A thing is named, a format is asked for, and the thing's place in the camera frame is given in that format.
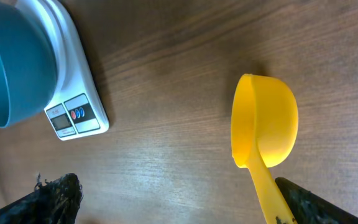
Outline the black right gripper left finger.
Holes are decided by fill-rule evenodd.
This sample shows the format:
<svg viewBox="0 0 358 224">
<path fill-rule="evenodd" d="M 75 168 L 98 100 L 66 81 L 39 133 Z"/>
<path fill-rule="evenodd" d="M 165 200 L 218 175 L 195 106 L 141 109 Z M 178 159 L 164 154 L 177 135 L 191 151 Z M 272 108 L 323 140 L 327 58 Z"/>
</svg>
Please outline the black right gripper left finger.
<svg viewBox="0 0 358 224">
<path fill-rule="evenodd" d="M 32 193 L 0 209 L 0 223 L 74 224 L 82 199 L 82 185 L 74 173 L 50 182 L 37 177 Z"/>
</svg>

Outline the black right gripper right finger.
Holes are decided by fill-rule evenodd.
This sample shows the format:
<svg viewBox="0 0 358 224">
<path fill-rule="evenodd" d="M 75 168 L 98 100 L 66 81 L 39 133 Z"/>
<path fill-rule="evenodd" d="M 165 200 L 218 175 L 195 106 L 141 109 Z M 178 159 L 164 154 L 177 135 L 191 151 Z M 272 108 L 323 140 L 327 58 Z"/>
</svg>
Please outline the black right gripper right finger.
<svg viewBox="0 0 358 224">
<path fill-rule="evenodd" d="M 358 217 L 283 177 L 275 179 L 298 223 L 358 224 Z"/>
</svg>

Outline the yellow plastic measuring scoop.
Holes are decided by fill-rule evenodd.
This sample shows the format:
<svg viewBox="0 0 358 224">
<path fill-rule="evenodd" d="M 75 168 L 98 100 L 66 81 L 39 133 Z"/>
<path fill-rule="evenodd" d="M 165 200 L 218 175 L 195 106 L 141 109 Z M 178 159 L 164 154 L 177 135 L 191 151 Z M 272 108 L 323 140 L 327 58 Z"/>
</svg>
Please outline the yellow plastic measuring scoop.
<svg viewBox="0 0 358 224">
<path fill-rule="evenodd" d="M 236 166 L 249 170 L 267 223 L 296 223 L 269 169 L 291 153 L 298 133 L 298 107 L 283 81 L 244 74 L 231 112 L 231 149 Z"/>
</svg>

